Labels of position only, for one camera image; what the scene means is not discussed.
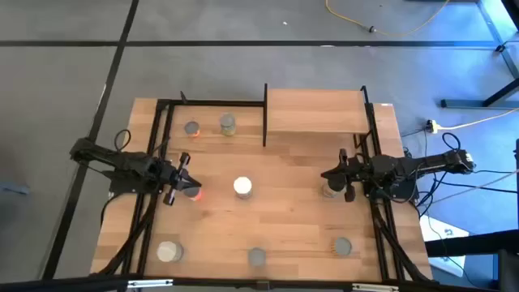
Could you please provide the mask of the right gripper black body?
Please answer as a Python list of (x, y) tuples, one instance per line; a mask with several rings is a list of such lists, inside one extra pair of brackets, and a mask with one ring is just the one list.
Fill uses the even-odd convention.
[(357, 157), (348, 158), (346, 150), (342, 148), (341, 170), (345, 179), (345, 201), (353, 202), (356, 192), (352, 182), (361, 182), (364, 179), (366, 166)]

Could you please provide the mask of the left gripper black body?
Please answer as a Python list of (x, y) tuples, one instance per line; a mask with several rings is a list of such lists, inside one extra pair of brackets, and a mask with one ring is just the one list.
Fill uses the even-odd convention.
[(174, 167), (172, 165), (165, 165), (161, 172), (161, 182), (164, 185), (169, 185), (169, 190), (163, 199), (163, 203), (167, 205), (172, 205), (175, 200), (176, 191), (180, 191), (178, 189), (178, 183), (182, 181), (180, 177), (180, 172), (182, 169), (187, 169), (187, 165), (190, 162), (190, 155), (187, 152), (183, 152), (179, 159), (179, 166)]

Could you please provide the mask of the tomatoes tin can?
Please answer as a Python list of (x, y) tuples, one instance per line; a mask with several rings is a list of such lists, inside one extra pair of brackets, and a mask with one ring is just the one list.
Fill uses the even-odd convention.
[(248, 199), (252, 195), (252, 181), (248, 177), (238, 177), (233, 184), (235, 195), (240, 199)]
[(344, 180), (327, 180), (322, 186), (322, 196), (327, 198), (344, 196), (345, 193), (346, 186)]

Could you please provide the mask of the blue-grey label tin can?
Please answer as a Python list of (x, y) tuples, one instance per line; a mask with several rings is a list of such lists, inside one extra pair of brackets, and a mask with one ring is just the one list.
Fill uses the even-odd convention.
[(157, 258), (162, 262), (178, 262), (183, 254), (183, 246), (176, 242), (164, 241), (157, 248)]

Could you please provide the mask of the yellow dotted label tin can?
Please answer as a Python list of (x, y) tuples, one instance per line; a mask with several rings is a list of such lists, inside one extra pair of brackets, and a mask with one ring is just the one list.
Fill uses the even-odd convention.
[(347, 238), (337, 237), (332, 241), (331, 251), (335, 256), (349, 256), (352, 244)]

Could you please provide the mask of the corn tin can green-yellow label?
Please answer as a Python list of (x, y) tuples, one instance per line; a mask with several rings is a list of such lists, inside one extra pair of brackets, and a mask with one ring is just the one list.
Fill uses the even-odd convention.
[(232, 136), (236, 132), (236, 120), (232, 113), (225, 113), (220, 117), (221, 134)]

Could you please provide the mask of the blue salmon tin can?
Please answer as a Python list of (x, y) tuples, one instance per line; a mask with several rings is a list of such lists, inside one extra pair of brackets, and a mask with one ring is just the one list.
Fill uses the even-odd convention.
[(253, 247), (247, 253), (248, 264), (251, 267), (264, 267), (267, 262), (267, 252), (260, 247)]

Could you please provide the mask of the wooden shelf board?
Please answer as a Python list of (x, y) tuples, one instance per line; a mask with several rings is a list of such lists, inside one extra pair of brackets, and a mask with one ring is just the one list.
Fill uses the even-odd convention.
[(270, 88), (269, 132), (366, 133), (362, 93), (357, 90)]

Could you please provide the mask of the white paper sheet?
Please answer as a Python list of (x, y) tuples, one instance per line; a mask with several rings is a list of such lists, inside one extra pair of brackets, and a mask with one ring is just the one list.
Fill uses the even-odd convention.
[[(425, 242), (468, 237), (470, 233), (456, 226), (449, 225), (443, 221), (423, 215), (420, 218), (422, 237)], [(465, 256), (429, 257), (429, 264), (434, 268), (443, 270), (456, 277), (463, 277), (465, 267)]]

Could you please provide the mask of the metal stand legs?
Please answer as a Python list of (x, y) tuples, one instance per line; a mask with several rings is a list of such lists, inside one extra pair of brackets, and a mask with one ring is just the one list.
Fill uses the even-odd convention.
[(519, 92), (519, 61), (515, 62), (507, 49), (506, 41), (500, 34), (494, 20), (484, 5), (484, 0), (478, 0), (478, 9), (487, 23), (487, 27), (496, 42), (494, 52), (497, 53), (506, 64), (513, 81), (506, 84), (500, 90), (484, 100), (463, 100), (463, 99), (443, 99), (440, 101), (442, 108), (449, 109), (471, 109), (471, 110), (516, 110), (519, 109), (519, 101), (509, 101), (508, 99)]

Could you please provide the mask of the black metal crossbar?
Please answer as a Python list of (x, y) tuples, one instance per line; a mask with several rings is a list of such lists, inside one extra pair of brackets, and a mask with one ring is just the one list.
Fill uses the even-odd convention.
[(200, 279), (188, 277), (176, 278), (139, 278), (131, 275), (88, 276), (37, 281), (19, 281), (0, 283), (0, 292), (103, 292), (127, 289), (131, 280), (173, 279), (172, 286), (223, 286), (234, 288), (270, 289), (330, 289), (352, 292), (353, 283), (398, 286), (400, 292), (500, 292), (499, 288), (483, 289), (477, 287), (443, 285), (436, 281), (291, 281), (291, 280), (239, 280), (239, 279)]

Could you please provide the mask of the black desk bar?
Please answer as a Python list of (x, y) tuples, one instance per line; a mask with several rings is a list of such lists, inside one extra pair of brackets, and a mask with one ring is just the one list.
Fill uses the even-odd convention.
[(496, 254), (500, 292), (519, 292), (519, 230), (425, 242), (430, 257)]

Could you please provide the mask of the black shelf post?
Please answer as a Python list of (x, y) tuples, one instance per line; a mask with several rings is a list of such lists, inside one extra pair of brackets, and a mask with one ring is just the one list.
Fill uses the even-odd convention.
[(267, 145), (267, 129), (268, 129), (268, 84), (264, 83), (264, 94), (263, 94), (263, 122), (262, 122), (262, 146), (265, 148)]
[(367, 88), (365, 85), (363, 85), (360, 88), (360, 92), (362, 93), (363, 101), (364, 101), (364, 108), (367, 118), (367, 125), (368, 125), (368, 131), (366, 134), (359, 134), (354, 135), (354, 147), (356, 149), (361, 148), (362, 145), (366, 142), (367, 137), (371, 134), (371, 118), (370, 118), (370, 110), (369, 110), (369, 98), (367, 95)]

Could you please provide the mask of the black metal table frame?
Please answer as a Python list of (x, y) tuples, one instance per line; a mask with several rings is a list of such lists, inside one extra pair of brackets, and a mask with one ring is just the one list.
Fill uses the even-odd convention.
[[(167, 156), (191, 155), (190, 173), (202, 183), (202, 197), (179, 195), (172, 206), (158, 204), (144, 272), (155, 277), (200, 279), (374, 281), (381, 279), (369, 201), (347, 203), (320, 194), (321, 173), (337, 163), (341, 148), (354, 151), (353, 133), (269, 133), (262, 146), (259, 102), (211, 101), (173, 109)], [(236, 132), (222, 135), (220, 117), (232, 113)], [(188, 137), (184, 126), (200, 125)], [(252, 181), (252, 195), (240, 199), (233, 184)], [(331, 251), (337, 237), (350, 240), (348, 256)], [(180, 243), (178, 262), (157, 258), (161, 242)], [(248, 264), (253, 247), (267, 252), (264, 267)]]

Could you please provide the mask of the silver metal bracket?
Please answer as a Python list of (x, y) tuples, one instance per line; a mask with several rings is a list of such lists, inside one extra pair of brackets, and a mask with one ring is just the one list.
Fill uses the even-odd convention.
[(400, 289), (398, 286), (353, 283), (352, 292), (400, 292)]
[(127, 289), (155, 288), (163, 286), (172, 286), (173, 284), (173, 279), (131, 280), (127, 282)]

